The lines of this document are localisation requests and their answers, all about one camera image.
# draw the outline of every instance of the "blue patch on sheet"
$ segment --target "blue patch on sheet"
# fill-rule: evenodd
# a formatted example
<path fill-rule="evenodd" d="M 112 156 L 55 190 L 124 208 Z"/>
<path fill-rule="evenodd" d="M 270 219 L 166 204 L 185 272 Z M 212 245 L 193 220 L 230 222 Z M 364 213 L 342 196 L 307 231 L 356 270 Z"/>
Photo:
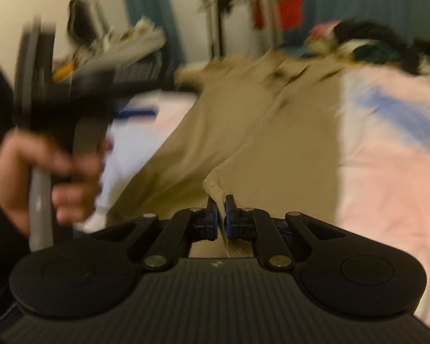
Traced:
<path fill-rule="evenodd" d="M 430 107 L 390 97 L 381 87 L 370 89 L 355 102 L 361 108 L 370 109 L 380 119 L 388 120 L 409 140 L 430 151 Z"/>

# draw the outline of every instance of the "metal screw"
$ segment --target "metal screw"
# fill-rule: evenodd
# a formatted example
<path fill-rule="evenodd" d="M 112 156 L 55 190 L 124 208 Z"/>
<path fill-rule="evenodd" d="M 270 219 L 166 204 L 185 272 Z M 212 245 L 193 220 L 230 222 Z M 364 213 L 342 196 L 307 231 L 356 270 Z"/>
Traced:
<path fill-rule="evenodd" d="M 160 268 L 167 264 L 167 259 L 162 255 L 152 255 L 145 259 L 145 265 L 150 268 Z"/>
<path fill-rule="evenodd" d="M 269 263 L 276 268 L 286 268 L 292 264 L 292 260 L 285 255 L 275 255 L 269 259 Z"/>

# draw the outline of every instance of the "ribbed black surface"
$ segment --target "ribbed black surface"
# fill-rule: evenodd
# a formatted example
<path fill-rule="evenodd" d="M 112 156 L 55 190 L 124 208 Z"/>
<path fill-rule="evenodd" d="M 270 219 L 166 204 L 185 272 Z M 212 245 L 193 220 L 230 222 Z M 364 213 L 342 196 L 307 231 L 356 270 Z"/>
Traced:
<path fill-rule="evenodd" d="M 25 317 L 3 335 L 19 344 L 429 344 L 412 316 L 356 322 L 332 316 L 294 278 L 256 259 L 182 259 L 147 275 L 109 312 L 77 322 Z"/>

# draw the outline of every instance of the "red cloth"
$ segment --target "red cloth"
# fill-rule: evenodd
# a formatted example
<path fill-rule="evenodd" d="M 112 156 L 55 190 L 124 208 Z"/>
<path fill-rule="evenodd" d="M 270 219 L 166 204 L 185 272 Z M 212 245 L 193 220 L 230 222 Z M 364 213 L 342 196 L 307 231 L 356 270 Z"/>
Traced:
<path fill-rule="evenodd" d="M 303 4 L 304 0 L 279 1 L 279 15 L 282 21 L 283 30 L 290 30 L 303 24 Z M 263 29 L 265 23 L 261 6 L 258 1 L 253 3 L 252 10 L 255 28 L 258 30 Z"/>

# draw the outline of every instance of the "bed sheet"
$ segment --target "bed sheet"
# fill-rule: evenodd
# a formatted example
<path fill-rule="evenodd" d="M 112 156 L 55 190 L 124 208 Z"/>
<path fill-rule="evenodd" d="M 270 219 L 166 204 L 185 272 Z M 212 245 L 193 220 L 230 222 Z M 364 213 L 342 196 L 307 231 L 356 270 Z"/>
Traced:
<path fill-rule="evenodd" d="M 102 193 L 96 211 L 81 229 L 95 232 L 105 227 L 105 214 L 116 202 L 129 181 L 152 158 L 177 128 L 197 97 L 193 93 L 151 91 L 135 96 L 125 109 L 153 107 L 156 118 L 139 117 L 115 120 L 108 136 L 114 143 L 105 160 L 101 178 Z"/>
<path fill-rule="evenodd" d="M 421 262 L 416 316 L 430 326 L 430 75 L 347 70 L 341 118 L 337 225 Z"/>

